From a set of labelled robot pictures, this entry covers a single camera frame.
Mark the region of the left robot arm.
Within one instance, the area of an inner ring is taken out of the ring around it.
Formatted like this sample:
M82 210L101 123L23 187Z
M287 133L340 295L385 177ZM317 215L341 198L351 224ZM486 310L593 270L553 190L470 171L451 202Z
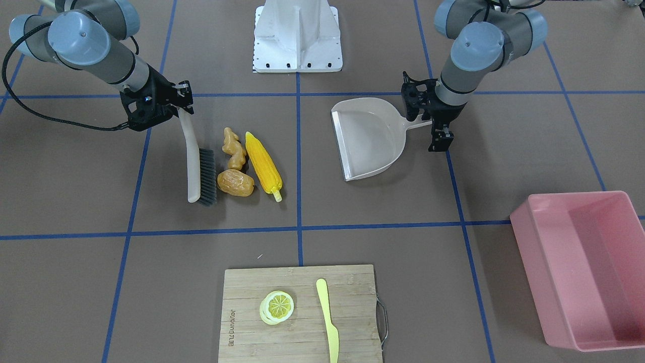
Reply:
M487 74L528 54L546 40L547 20L537 10L507 1L444 1L435 29L453 44L437 78L413 80L403 72L406 119L431 124L430 152L445 152L454 140L450 124Z

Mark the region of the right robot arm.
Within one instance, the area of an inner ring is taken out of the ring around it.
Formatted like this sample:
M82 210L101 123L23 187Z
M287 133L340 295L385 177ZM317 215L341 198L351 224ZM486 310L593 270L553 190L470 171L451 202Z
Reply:
M127 1L44 1L51 16L16 16L9 27L12 46L2 64L2 81L18 101L7 78L15 51L25 56L85 71L113 86L127 114L126 122L104 127L144 131L178 117L185 136L192 129L193 97L189 81L172 83L123 44L140 27L138 11Z

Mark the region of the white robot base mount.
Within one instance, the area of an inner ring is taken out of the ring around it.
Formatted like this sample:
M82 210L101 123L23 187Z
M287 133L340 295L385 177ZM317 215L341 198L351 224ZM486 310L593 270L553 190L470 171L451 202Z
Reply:
M267 1L254 21L254 72L343 69L339 12L328 1Z

